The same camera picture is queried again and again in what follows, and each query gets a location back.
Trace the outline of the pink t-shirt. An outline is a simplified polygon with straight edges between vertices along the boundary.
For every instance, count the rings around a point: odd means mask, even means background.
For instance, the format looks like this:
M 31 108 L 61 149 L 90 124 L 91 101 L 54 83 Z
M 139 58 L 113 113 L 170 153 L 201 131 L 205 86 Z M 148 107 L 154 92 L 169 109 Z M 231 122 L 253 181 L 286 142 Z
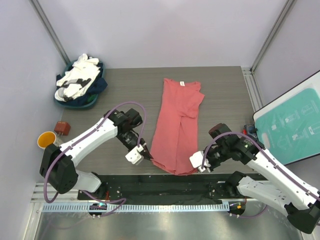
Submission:
M 190 157 L 198 151 L 199 108 L 205 95 L 198 81 L 165 78 L 161 108 L 150 153 L 152 163 L 167 173 L 186 176 L 197 172 Z

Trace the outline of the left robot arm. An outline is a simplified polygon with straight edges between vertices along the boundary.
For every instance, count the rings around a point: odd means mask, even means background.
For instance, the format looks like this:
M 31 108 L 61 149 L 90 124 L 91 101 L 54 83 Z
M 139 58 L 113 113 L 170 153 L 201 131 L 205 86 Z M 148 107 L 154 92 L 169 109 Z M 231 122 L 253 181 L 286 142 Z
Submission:
M 135 128 L 143 124 L 138 111 L 114 110 L 106 113 L 93 127 L 76 138 L 56 146 L 51 143 L 44 149 L 39 173 L 59 193 L 72 189 L 88 192 L 93 198 L 105 197 L 108 187 L 102 177 L 94 172 L 77 170 L 77 165 L 104 142 L 117 138 L 128 150 L 125 158 L 133 165 L 152 160 L 152 155 L 143 138 Z

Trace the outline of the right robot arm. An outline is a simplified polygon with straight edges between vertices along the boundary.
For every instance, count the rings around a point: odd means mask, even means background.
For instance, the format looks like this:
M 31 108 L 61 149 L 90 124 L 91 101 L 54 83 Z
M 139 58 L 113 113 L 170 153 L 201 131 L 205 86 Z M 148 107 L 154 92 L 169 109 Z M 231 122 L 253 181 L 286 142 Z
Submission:
M 260 183 L 235 171 L 227 180 L 226 193 L 256 199 L 282 213 L 299 231 L 311 234 L 320 224 L 320 191 L 281 164 L 258 140 L 219 123 L 209 130 L 212 142 L 203 161 L 214 169 L 226 160 L 241 162 L 261 174 L 270 184 Z

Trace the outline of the blue patterned book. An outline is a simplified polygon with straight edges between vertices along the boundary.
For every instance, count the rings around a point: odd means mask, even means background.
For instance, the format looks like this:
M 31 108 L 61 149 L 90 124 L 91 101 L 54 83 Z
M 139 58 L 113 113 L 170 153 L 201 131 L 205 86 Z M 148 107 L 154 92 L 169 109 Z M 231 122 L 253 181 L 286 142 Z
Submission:
M 243 133 L 255 140 L 258 139 L 257 131 L 254 124 L 245 124 L 243 127 Z

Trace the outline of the green garment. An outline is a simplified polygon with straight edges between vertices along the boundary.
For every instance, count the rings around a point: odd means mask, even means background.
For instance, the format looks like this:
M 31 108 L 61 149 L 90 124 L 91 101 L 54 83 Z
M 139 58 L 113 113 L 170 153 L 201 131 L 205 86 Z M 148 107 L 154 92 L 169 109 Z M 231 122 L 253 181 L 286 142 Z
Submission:
M 86 100 L 86 103 L 89 104 L 91 103 L 92 101 L 94 101 L 96 99 L 97 95 L 96 94 L 92 94 L 92 95 L 89 95 L 87 97 L 87 100 Z

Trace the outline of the small red box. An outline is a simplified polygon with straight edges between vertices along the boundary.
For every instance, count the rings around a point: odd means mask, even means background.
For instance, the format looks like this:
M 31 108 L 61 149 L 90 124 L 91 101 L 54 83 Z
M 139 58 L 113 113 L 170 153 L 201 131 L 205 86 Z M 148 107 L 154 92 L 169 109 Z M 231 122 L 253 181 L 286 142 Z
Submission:
M 54 127 L 54 132 L 61 136 L 67 136 L 70 130 L 70 124 L 65 121 L 58 121 Z

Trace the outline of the teal instruction board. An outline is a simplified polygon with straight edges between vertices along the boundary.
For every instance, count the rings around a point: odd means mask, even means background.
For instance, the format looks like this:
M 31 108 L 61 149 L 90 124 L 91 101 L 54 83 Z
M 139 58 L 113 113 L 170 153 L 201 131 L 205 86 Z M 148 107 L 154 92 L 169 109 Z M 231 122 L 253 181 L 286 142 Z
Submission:
M 320 73 L 253 114 L 257 138 L 283 165 L 320 154 Z

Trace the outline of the white t-shirt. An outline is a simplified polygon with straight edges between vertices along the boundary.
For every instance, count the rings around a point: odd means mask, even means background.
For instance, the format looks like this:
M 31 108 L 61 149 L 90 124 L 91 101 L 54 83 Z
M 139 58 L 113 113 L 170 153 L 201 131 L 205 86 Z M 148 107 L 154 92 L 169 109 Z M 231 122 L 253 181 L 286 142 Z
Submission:
M 94 83 L 101 72 L 98 58 L 82 54 L 72 64 L 72 69 L 56 82 L 57 90 L 54 98 L 57 101 L 69 102 L 82 97 Z

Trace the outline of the white mug orange inside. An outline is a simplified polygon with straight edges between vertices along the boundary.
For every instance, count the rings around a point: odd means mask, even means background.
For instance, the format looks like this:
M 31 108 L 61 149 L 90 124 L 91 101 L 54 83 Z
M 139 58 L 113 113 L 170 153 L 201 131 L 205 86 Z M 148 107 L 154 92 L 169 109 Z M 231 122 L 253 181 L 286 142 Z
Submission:
M 49 145 L 54 144 L 55 146 L 59 146 L 59 138 L 52 131 L 43 132 L 37 139 L 37 145 L 41 149 L 45 149 Z

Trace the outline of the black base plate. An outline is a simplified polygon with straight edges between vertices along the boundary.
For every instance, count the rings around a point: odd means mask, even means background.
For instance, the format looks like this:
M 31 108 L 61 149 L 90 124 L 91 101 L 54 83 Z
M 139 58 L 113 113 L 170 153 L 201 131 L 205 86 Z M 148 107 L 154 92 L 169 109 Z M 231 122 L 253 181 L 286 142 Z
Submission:
M 209 205 L 244 198 L 229 185 L 230 174 L 101 175 L 104 197 L 125 198 L 126 205 Z

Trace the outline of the aluminium front rail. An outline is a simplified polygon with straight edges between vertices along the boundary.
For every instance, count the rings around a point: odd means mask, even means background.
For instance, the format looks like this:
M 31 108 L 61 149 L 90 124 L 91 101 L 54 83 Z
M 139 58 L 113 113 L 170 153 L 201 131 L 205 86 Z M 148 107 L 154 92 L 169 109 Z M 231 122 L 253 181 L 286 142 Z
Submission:
M 292 202 L 288 197 L 289 195 L 284 191 L 274 188 L 273 185 L 253 185 L 251 181 L 249 187 L 253 190 L 258 190 L 258 187 L 263 187 L 260 191 L 260 201 L 262 201 L 262 194 L 264 199 L 268 200 L 268 205 L 271 203 L 280 204 L 284 206 Z M 221 205 L 223 202 L 236 201 L 236 199 L 244 199 L 236 190 L 227 186 L 225 182 L 111 182 L 107 186 L 104 198 L 100 201 L 110 203 L 118 201 L 122 198 L 126 199 L 124 205 L 127 206 L 209 206 Z M 43 184 L 36 185 L 31 201 L 45 202 L 43 193 Z M 62 201 L 96 201 L 83 191 L 72 189 L 65 194 L 59 194 L 53 201 L 54 204 Z

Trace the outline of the aluminium frame rail right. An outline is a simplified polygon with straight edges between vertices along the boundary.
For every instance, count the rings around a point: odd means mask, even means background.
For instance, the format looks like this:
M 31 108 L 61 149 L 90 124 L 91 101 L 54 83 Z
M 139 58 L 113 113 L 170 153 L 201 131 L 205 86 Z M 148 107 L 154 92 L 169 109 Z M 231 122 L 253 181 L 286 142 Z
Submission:
M 248 67 L 242 67 L 241 71 L 249 94 L 253 111 L 256 112 L 263 107 L 263 101 L 254 74 Z

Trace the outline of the right aluminium corner post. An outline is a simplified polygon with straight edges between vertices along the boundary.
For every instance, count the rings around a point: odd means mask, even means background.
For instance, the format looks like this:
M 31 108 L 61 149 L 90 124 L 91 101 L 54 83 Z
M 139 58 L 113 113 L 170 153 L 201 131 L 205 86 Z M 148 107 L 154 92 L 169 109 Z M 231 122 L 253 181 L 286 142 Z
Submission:
M 250 67 L 250 72 L 254 74 L 258 69 L 260 63 L 262 62 L 265 54 L 267 53 L 268 49 L 270 48 L 271 44 L 275 40 L 277 34 L 280 32 L 282 25 L 286 21 L 287 17 L 289 16 L 290 12 L 292 11 L 293 7 L 296 4 L 296 0 L 286 0 L 284 6 L 282 7 L 279 15 L 275 19 L 271 30 L 269 31 L 266 39 L 264 40 L 257 56 L 255 57 L 252 66 Z

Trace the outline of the aluminium corner post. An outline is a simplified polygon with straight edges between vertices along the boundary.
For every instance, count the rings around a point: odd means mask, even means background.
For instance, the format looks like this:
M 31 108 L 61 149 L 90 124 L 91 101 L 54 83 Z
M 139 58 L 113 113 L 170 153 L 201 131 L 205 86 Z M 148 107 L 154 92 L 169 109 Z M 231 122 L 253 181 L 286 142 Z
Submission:
M 54 47 L 56 48 L 57 52 L 59 53 L 60 57 L 62 58 L 63 62 L 67 65 L 69 64 L 70 58 L 67 55 L 66 50 L 64 49 L 58 35 L 56 34 L 50 20 L 48 19 L 43 7 L 41 6 L 38 0 L 29 0 L 30 4 L 32 5 L 35 13 L 37 14 L 40 22 L 44 26 L 47 34 L 49 35 Z
M 257 56 L 255 57 L 252 66 L 250 67 L 250 72 L 254 74 L 258 69 L 260 63 L 262 62 L 265 54 L 267 53 L 268 49 L 270 48 L 271 44 L 275 40 L 277 34 L 280 32 L 282 25 L 286 21 L 287 17 L 289 16 L 290 12 L 292 11 L 293 7 L 296 4 L 296 0 L 286 0 L 284 6 L 282 7 L 279 15 L 275 19 L 271 30 L 269 31 L 266 39 L 264 40 Z

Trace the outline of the left aluminium corner post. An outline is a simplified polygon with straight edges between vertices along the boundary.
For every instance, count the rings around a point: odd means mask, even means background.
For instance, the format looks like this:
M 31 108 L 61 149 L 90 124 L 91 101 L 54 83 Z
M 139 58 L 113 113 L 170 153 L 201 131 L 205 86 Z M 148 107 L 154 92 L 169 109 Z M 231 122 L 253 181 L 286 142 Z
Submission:
M 62 58 L 63 62 L 67 65 L 69 64 L 70 58 L 67 55 L 66 50 L 64 49 L 58 35 L 56 34 L 50 20 L 48 19 L 43 7 L 41 6 L 38 0 L 29 0 L 30 4 L 32 5 L 35 13 L 37 14 L 40 22 L 44 26 L 47 34 L 49 35 L 54 47 L 56 48 L 57 52 L 59 53 L 60 57 Z

